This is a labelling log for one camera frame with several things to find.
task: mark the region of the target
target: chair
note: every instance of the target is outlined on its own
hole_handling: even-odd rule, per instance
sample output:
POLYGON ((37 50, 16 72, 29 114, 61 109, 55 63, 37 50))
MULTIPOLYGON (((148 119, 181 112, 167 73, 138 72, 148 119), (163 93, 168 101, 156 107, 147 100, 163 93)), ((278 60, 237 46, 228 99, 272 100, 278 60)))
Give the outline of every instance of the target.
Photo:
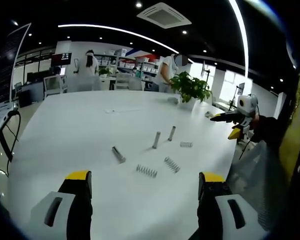
POLYGON ((134 90, 134 91, 143 90, 141 78, 138 77, 134 77, 134 76, 130 77, 128 86, 129 86, 129 90, 134 90))
POLYGON ((114 84, 114 90, 129 90, 131 74, 118 73, 114 84))
POLYGON ((100 91, 99 76, 86 76, 77 78, 77 92, 100 91))
POLYGON ((65 81, 67 84, 68 93, 101 90, 99 76, 70 76, 67 77, 65 81))
POLYGON ((49 95, 63 94, 67 88, 59 75, 43 78, 44 98, 49 95))

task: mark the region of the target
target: window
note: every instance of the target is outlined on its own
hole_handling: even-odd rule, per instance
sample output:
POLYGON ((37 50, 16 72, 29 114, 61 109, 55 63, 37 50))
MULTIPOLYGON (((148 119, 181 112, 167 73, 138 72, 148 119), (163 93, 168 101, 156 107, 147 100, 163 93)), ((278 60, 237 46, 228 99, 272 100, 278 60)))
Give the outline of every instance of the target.
POLYGON ((215 66, 211 66, 211 65, 207 65, 207 64, 203 65, 202 63, 195 62, 191 65, 189 74, 193 78, 198 78, 198 79, 207 81, 207 83, 210 87, 209 89, 211 90, 212 84, 214 82, 215 72, 216 72, 215 66), (203 71, 203 66, 204 66, 204 70, 206 70, 206 71, 210 70, 209 77, 208 77, 208 73, 206 71, 203 71))
POLYGON ((207 78, 208 78, 207 83, 210 87, 209 89, 211 90, 212 84, 214 83, 216 67, 205 64, 204 65, 204 70, 206 70, 206 71, 210 70, 209 77, 208 77, 208 73, 206 71, 203 72, 203 80, 207 81, 207 78))
POLYGON ((238 100, 238 90, 237 86, 239 84, 244 83, 244 89, 242 95, 248 95, 251 93, 252 89, 252 80, 249 78, 245 78, 245 76, 237 74, 232 71, 226 71, 224 75, 224 81, 220 93, 220 99, 224 102, 229 102, 233 99, 234 94, 234 105, 237 106, 237 100, 238 100))

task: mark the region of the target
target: black ceiling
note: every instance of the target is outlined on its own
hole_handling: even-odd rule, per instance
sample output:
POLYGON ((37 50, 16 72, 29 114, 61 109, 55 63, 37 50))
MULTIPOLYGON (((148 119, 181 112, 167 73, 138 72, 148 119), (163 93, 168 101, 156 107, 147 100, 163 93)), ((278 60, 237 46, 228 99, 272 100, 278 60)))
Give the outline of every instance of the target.
MULTIPOLYGON (((7 3, 4 11, 0 10, 0 45, 10 31, 19 26, 32 23, 21 52, 44 46, 55 46, 57 41, 94 41, 130 46, 161 56, 170 55, 171 51, 151 41, 130 34, 91 27, 58 28, 59 24, 98 24, 135 32, 186 55, 202 55, 230 61, 244 66, 244 51, 239 25, 228 0, 203 0, 164 2, 187 17, 192 24, 163 29, 140 19, 142 10, 160 2, 141 0, 141 9, 135 7, 136 0, 91 1, 91 0, 42 0, 7 3)), ((286 50, 286 39, 267 18, 243 0, 237 0, 249 44, 249 68, 266 76, 259 78, 258 84, 275 86, 276 92, 289 86, 289 79, 295 75, 286 50)), ((288 14, 286 3, 268 1, 283 20, 295 15, 288 14)))

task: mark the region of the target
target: metal rod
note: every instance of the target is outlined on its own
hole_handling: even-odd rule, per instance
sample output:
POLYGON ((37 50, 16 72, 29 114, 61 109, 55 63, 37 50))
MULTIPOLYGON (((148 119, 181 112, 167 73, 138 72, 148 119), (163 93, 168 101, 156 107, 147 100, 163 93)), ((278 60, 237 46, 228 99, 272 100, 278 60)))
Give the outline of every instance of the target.
POLYGON ((172 141, 172 137, 174 136, 175 134, 175 130, 176 130, 176 127, 173 126, 172 129, 171 129, 171 132, 170 132, 170 136, 168 138, 168 140, 171 142, 172 141))
POLYGON ((159 131, 156 132, 154 143, 153 143, 153 146, 152 146, 153 149, 156 149, 157 146, 158 146, 160 134, 161 134, 161 132, 159 132, 159 131))
POLYGON ((122 154, 119 152, 119 150, 115 146, 112 147, 112 152, 118 158, 118 160, 121 164, 126 161, 126 158, 124 156, 122 156, 122 154))

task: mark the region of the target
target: woman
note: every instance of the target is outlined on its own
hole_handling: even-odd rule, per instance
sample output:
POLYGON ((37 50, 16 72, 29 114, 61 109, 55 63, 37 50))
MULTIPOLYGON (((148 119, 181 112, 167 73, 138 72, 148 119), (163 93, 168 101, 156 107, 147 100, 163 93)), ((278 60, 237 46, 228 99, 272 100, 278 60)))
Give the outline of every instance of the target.
POLYGON ((85 57, 79 61, 76 71, 73 73, 81 77, 93 77, 99 70, 98 60, 94 56, 94 51, 86 52, 85 57))

